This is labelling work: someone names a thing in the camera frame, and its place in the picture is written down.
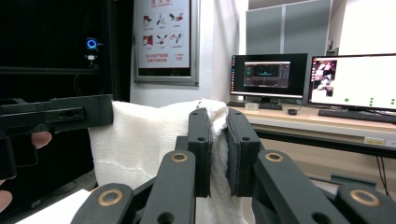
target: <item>brass screw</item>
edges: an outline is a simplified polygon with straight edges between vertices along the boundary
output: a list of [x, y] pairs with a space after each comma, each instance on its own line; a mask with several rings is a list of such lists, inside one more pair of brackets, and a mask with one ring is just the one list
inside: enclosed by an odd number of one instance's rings
[[281, 156], [281, 155], [279, 155], [277, 153], [274, 153], [274, 152], [265, 154], [265, 158], [268, 161], [276, 161], [276, 162], [283, 161], [283, 156]]
[[[111, 200], [106, 200], [105, 197], [107, 196], [107, 194], [110, 193], [115, 193], [117, 195], [116, 198]], [[100, 194], [98, 198], [98, 203], [102, 206], [110, 206], [115, 203], [118, 203], [121, 200], [121, 198], [122, 198], [122, 191], [120, 191], [119, 189], [108, 189]]]
[[172, 159], [172, 161], [175, 161], [175, 162], [183, 162], [183, 161], [186, 161], [188, 157], [189, 156], [187, 156], [187, 154], [178, 152], [178, 153], [173, 154], [171, 159]]
[[352, 191], [350, 191], [350, 196], [356, 202], [362, 203], [367, 206], [377, 207], [381, 204], [379, 199], [374, 194], [363, 189], [353, 189]]

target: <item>keyboard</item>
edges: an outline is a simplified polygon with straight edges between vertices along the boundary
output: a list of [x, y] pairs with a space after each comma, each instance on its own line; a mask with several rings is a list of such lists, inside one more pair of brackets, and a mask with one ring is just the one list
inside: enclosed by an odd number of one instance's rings
[[[282, 105], [271, 104], [271, 103], [258, 103], [259, 109], [272, 109], [272, 110], [282, 110]], [[245, 102], [230, 101], [227, 106], [235, 107], [245, 107]]]
[[384, 123], [396, 123], [395, 116], [384, 116], [378, 114], [364, 114], [358, 111], [334, 111], [334, 110], [319, 110], [319, 116], [339, 118], [339, 119], [359, 119], [366, 121], [376, 121]]

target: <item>computer mouse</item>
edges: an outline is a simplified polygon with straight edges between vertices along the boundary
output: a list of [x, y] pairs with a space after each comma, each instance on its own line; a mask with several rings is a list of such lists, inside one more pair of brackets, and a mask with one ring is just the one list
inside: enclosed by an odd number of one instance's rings
[[288, 109], [288, 114], [290, 115], [297, 115], [297, 111], [296, 109]]

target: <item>computer monitor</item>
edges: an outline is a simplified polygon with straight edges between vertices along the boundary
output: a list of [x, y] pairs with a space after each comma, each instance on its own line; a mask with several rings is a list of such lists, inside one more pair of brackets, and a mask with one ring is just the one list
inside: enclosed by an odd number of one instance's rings
[[396, 53], [312, 57], [308, 103], [396, 111]]
[[231, 95], [303, 99], [307, 53], [233, 55]]

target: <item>white wall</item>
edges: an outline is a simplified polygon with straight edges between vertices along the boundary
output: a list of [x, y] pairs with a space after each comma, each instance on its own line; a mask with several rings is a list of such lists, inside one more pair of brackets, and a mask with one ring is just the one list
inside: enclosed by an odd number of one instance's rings
[[160, 107], [202, 98], [229, 101], [231, 56], [238, 53], [239, 11], [245, 13], [248, 0], [200, 2], [199, 86], [136, 84], [132, 74], [131, 103]]
[[395, 53], [395, 11], [394, 0], [347, 0], [339, 53]]
[[332, 7], [332, 19], [330, 21], [329, 40], [332, 40], [332, 48], [340, 48], [341, 33], [343, 30], [344, 15], [347, 0], [342, 0], [338, 7]]

